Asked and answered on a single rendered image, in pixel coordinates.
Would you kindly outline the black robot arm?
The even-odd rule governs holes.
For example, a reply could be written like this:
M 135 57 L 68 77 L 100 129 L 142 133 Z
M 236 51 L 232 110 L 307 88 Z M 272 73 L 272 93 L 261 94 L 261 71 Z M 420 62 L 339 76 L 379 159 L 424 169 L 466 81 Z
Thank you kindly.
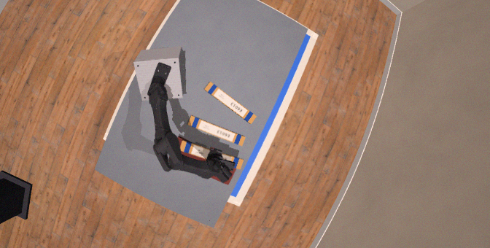
M 208 161 L 189 158 L 181 153 L 179 140 L 171 131 L 166 109 L 168 94 L 164 85 L 170 70 L 169 65 L 159 62 L 147 93 L 155 121 L 153 150 L 157 159 L 164 171 L 169 172 L 171 169 L 186 171 L 204 179 L 215 176 L 224 183 L 232 176 L 230 171 L 233 171 L 235 162 L 223 160 L 223 157 L 217 153 Z M 169 159 L 167 154 L 170 156 Z

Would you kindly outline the white welding electrode pack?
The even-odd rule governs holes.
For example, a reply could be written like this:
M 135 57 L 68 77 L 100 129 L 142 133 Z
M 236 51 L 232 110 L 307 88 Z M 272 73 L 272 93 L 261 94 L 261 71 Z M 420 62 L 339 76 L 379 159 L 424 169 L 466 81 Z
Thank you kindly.
M 226 94 L 224 91 L 219 89 L 212 82 L 210 82 L 204 90 L 207 91 L 208 93 L 210 93 L 217 100 L 222 102 L 229 109 L 234 111 L 237 115 L 239 115 L 240 117 L 245 119 L 245 121 L 247 121 L 248 123 L 252 124 L 252 122 L 256 118 L 256 115 L 254 115 L 252 112 L 250 112 L 244 106 L 239 104 L 236 100 L 231 98 L 228 94 Z

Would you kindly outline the white electrode pack with blue and orange bands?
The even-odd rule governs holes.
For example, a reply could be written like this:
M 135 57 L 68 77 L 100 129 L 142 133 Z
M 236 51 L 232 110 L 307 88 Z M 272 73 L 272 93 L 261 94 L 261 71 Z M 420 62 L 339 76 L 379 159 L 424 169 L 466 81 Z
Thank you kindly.
M 232 131 L 193 117 L 192 115 L 188 125 L 241 146 L 246 138 L 245 136 L 233 133 Z

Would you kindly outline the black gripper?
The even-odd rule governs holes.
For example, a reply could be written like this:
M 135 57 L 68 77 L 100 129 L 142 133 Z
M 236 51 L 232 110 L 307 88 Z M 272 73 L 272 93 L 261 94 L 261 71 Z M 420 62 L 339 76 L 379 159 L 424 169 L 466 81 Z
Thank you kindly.
M 219 154 L 219 155 L 222 155 L 222 151 L 221 150 L 218 150 L 216 148 L 210 147 L 210 152 L 209 152 L 209 154 L 207 156 L 206 161 L 208 161 L 210 157 L 216 156 L 216 153 Z

